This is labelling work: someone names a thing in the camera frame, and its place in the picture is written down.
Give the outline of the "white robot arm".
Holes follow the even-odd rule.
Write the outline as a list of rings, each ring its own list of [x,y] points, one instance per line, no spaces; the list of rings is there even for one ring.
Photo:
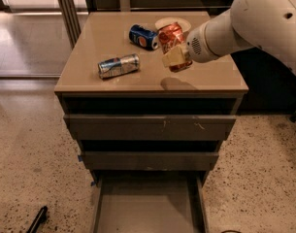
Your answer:
[[[166,67],[206,63],[258,48],[296,76],[296,0],[234,0],[230,9],[191,30],[162,58]]]

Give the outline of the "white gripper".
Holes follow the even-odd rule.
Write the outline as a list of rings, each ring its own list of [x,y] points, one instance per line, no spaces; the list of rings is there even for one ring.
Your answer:
[[[219,59],[209,47],[206,39],[207,23],[191,30],[186,37],[186,44],[179,44],[171,48],[162,57],[165,67],[182,66],[192,63],[206,63]]]

